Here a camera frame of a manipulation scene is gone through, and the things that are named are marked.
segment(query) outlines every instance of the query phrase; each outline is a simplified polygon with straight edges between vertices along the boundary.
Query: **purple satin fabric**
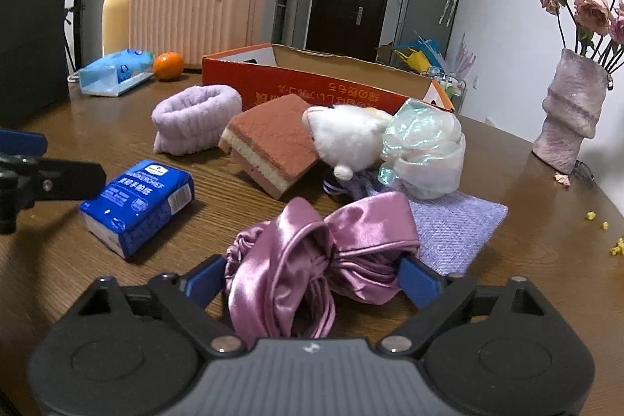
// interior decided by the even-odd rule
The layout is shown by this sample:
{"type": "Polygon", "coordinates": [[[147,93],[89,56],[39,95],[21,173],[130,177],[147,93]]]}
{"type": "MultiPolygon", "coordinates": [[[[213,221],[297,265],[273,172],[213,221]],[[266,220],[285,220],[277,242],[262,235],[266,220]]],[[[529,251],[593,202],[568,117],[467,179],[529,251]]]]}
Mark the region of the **purple satin fabric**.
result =
{"type": "Polygon", "coordinates": [[[239,337],[327,336],[332,291],[382,305],[398,291],[396,261],[420,246],[410,203],[385,193],[348,204],[323,220],[303,198],[272,221],[238,234],[226,252],[230,317],[239,337]],[[294,327],[305,299],[311,322],[294,327]]]}

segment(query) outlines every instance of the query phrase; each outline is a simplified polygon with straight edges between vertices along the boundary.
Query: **blue gripper pad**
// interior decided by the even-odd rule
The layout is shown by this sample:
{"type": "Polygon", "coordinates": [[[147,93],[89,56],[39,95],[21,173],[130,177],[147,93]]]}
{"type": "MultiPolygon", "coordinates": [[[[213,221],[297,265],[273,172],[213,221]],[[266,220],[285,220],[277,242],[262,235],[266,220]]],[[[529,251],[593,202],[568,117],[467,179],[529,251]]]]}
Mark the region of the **blue gripper pad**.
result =
{"type": "Polygon", "coordinates": [[[419,260],[404,257],[399,267],[399,286],[412,303],[422,309],[438,298],[446,281],[419,260]]]}
{"type": "Polygon", "coordinates": [[[183,276],[180,290],[202,309],[225,287],[225,258],[213,256],[183,276]]]}
{"type": "Polygon", "coordinates": [[[48,150],[48,140],[39,133],[0,129],[0,152],[8,156],[39,158],[48,150]]]}

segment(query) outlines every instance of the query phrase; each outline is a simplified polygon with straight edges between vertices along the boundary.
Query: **iridescent plastic bag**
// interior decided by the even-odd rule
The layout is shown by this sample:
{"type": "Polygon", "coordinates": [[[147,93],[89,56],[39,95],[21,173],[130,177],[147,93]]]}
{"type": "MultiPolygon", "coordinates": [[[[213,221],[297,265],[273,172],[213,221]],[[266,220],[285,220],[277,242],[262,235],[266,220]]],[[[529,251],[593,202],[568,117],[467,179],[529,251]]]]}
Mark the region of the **iridescent plastic bag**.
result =
{"type": "Polygon", "coordinates": [[[450,112],[408,99],[383,135],[379,181],[402,185],[414,199],[456,191],[464,169],[466,137],[450,112]]]}

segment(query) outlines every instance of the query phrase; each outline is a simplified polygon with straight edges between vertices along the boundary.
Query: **black monitor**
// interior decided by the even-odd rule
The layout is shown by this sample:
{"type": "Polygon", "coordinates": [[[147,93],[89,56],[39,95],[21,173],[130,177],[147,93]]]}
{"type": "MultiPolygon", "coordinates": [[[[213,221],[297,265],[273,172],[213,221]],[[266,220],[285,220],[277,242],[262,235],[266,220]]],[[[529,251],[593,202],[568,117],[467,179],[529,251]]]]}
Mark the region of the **black monitor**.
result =
{"type": "Polygon", "coordinates": [[[0,0],[0,127],[68,96],[65,0],[0,0]]]}

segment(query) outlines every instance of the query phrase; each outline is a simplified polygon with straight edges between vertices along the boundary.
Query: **beige bottle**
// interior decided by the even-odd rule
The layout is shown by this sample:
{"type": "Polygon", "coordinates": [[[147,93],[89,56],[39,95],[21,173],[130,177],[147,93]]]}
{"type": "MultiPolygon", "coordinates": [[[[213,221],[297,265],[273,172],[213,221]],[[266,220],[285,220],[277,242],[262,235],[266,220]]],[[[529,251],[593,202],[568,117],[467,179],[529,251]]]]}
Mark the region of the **beige bottle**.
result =
{"type": "Polygon", "coordinates": [[[104,0],[102,56],[129,47],[130,0],[104,0]]]}

